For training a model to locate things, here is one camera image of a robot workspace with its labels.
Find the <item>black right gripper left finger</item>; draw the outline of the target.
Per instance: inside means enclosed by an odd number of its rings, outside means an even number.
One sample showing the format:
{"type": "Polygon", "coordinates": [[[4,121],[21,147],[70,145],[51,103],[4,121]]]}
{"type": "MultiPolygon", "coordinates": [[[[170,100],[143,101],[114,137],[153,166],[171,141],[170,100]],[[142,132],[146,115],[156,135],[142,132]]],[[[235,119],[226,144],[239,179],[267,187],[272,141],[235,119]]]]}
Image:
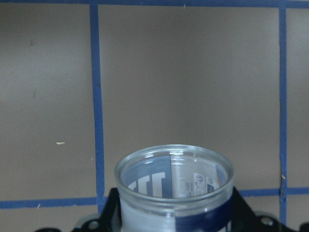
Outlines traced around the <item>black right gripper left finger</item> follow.
{"type": "Polygon", "coordinates": [[[121,206],[117,188],[112,188],[98,219],[98,232],[120,232],[122,228],[121,206]]]}

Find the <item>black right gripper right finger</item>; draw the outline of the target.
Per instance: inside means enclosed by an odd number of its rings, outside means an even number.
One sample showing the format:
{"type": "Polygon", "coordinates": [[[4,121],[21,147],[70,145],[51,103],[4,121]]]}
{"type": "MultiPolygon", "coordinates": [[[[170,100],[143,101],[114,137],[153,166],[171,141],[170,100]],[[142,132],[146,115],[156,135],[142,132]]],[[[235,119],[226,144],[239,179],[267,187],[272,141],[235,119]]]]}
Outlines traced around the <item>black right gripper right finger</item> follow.
{"type": "Polygon", "coordinates": [[[256,232],[257,229],[257,216],[243,199],[239,191],[235,187],[233,187],[231,231],[256,232]]]}

